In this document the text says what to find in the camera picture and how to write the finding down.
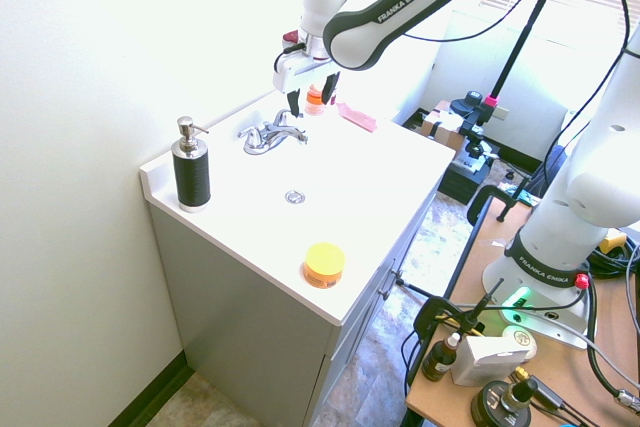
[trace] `white countertop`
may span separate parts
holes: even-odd
[[[308,145],[287,138],[263,155],[243,151],[239,130],[273,121],[286,97],[274,92],[201,135],[209,146],[211,200],[190,214],[178,207],[171,152],[140,169],[148,202],[221,248],[334,325],[341,325],[429,192],[453,150],[389,121],[369,133],[335,106],[299,121]],[[305,203],[288,204],[298,189]],[[302,263],[316,242],[346,256],[342,279],[318,289]]]

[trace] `faucet handle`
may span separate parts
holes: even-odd
[[[273,121],[273,125],[276,125],[278,127],[284,127],[284,126],[288,126],[288,122],[287,122],[287,114],[290,114],[291,111],[289,109],[282,109],[280,112],[278,112],[276,114],[276,118]],[[301,113],[298,114],[298,118],[302,118],[304,117],[304,115]]]
[[[242,138],[246,136],[247,141],[245,142],[245,146],[257,148],[262,145],[262,135],[260,134],[260,130],[257,127],[251,126],[247,127],[244,130],[238,132],[238,138]]]

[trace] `small bottle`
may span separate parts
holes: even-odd
[[[178,128],[182,138],[171,147],[173,171],[176,175],[178,202],[186,212],[203,210],[211,198],[209,187],[209,152],[204,141],[195,138],[195,129],[207,132],[193,125],[191,117],[180,117]]]
[[[307,104],[304,111],[309,115],[322,115],[325,105],[322,103],[322,91],[318,90],[315,85],[309,87],[307,92]]]
[[[455,362],[459,345],[458,333],[436,342],[422,362],[422,373],[425,377],[434,382],[441,380]]]

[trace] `cardboard box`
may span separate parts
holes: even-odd
[[[429,115],[422,122],[420,134],[429,137],[433,126],[438,122],[441,123],[436,129],[434,140],[459,154],[464,145],[464,137],[458,134],[458,129],[462,125],[462,117],[450,114],[449,102],[443,100],[429,112]]]

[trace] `orange container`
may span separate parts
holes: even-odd
[[[309,115],[321,115],[325,105],[322,103],[322,92],[316,89],[315,85],[309,87],[307,92],[307,105],[304,111]]]
[[[312,245],[303,266],[304,278],[314,287],[328,289],[342,278],[344,252],[328,242]]]

